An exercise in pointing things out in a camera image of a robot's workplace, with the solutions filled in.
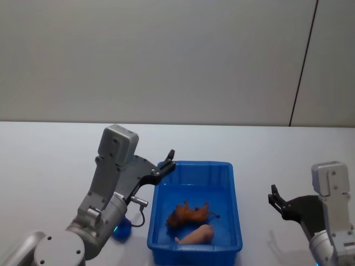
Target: white table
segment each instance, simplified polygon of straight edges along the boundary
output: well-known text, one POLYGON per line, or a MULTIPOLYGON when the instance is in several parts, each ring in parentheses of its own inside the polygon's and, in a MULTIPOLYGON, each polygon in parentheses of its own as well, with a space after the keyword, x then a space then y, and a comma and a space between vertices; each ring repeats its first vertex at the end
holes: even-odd
MULTIPOLYGON (((107 124, 0 122, 0 253, 27 231, 65 229, 87 193, 94 158, 107 124)), ((355 129, 294 127, 123 125, 139 134, 136 154, 153 163, 175 149, 176 160, 231 162, 244 247, 237 265, 314 265, 301 227, 284 221, 268 204, 271 185, 290 200, 314 194, 311 166, 347 164, 355 194, 355 129)), ((153 186, 138 196, 151 202, 153 186)), ((355 222, 354 200, 350 202, 355 222)), ((87 265, 152 266, 148 222, 124 244, 111 239, 87 265)), ((128 218, 140 222, 138 206, 128 218)))

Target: blue plastic bin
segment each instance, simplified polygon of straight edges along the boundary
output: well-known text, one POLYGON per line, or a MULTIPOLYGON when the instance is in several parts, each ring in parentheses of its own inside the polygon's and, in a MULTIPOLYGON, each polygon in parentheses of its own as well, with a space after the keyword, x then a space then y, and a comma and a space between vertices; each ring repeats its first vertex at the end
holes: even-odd
POLYGON ((242 237, 234 188, 233 167, 226 162, 179 161, 174 172, 154 189, 148 232, 148 247, 154 261, 160 265, 225 265, 233 266, 242 249, 242 237), (198 226, 167 229, 165 222, 177 204, 189 202, 190 208, 209 203, 207 223, 213 225, 215 236, 211 244, 179 245, 198 226))

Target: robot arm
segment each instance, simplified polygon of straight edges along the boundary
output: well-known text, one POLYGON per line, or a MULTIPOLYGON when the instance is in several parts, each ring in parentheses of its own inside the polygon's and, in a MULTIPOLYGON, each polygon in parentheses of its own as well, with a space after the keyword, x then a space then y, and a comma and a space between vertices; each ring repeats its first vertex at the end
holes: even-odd
POLYGON ((115 226, 145 184, 157 185, 175 169, 174 150, 160 166, 134 155, 138 135, 121 126, 107 127, 102 135, 97 168, 91 187, 78 208, 78 214, 65 231, 45 235, 35 232, 19 243, 2 266, 85 265, 95 258, 111 236, 115 226))
POLYGON ((319 196, 285 202, 272 185, 269 203, 285 220, 298 222, 319 266, 355 265, 355 238, 349 222, 348 170, 340 162, 312 166, 313 188, 319 196))

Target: beige toy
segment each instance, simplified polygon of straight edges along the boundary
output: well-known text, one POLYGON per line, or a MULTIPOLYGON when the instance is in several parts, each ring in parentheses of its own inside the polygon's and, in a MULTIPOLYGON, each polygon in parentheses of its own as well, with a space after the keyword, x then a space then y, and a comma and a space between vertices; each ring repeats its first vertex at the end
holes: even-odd
POLYGON ((192 231, 182 240, 179 240, 175 237, 175 242, 178 244, 203 244, 210 243, 213 239, 214 232, 212 230, 212 226, 204 224, 200 226, 198 229, 192 231))

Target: black cable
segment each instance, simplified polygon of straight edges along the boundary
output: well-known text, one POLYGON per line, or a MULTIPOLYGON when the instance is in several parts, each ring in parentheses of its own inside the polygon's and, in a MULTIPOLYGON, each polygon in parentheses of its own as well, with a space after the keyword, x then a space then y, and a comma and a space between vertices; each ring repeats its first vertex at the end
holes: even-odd
POLYGON ((309 33, 309 35, 308 35, 308 41, 307 41, 305 56, 303 57, 303 63, 302 63, 302 68, 301 68, 301 74, 300 74, 300 78, 299 78, 299 80, 298 80, 298 85, 297 85, 297 91, 296 91, 295 101, 293 102, 293 107, 292 107, 292 112, 291 112, 290 123, 289 123, 288 126, 291 126, 291 125, 292 125, 293 113, 295 112, 296 101, 297 101, 297 97, 298 97, 298 91, 300 90, 300 86, 301 86, 301 80, 302 80, 303 70, 304 70, 304 68, 305 68, 305 63, 306 63, 306 58, 307 58, 307 53, 308 53, 308 47, 310 46, 310 41, 311 41, 311 35, 312 35, 313 25, 314 25, 314 23, 315 23, 315 18, 316 18, 316 13, 317 13, 317 7, 318 7, 318 0, 317 0, 317 2, 316 2, 315 10, 314 10, 314 12, 313 12, 313 18, 312 18, 311 29, 310 29, 310 33, 309 33))
POLYGON ((143 213, 143 208, 139 208, 139 211, 140 213, 142 214, 142 218, 143 218, 143 221, 140 225, 136 226, 135 224, 132 224, 132 227, 141 227, 143 226, 143 224, 145 223, 145 217, 144 217, 144 213, 143 213))
POLYGON ((217 219, 220 218, 220 216, 218 214, 214 213, 214 212, 210 212, 210 214, 213 215, 214 217, 216 217, 217 219))

